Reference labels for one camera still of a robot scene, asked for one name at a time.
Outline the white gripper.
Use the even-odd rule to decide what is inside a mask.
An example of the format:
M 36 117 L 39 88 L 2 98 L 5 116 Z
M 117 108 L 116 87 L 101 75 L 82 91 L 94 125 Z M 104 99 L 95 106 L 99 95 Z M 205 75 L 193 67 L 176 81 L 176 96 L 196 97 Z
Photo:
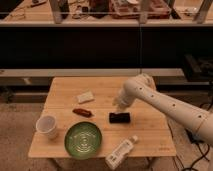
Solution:
M 126 109 L 130 107 L 133 102 L 134 99 L 132 97 L 120 94 L 114 98 L 113 105 L 119 109 Z

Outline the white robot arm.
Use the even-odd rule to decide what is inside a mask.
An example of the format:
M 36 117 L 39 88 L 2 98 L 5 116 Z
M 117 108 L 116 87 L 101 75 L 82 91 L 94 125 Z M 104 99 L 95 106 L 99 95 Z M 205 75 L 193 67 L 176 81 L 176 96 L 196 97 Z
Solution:
M 213 113 L 210 111 L 158 92 L 153 78 L 147 74 L 127 79 L 114 104 L 118 111 L 125 111 L 136 99 L 150 104 L 213 147 Z

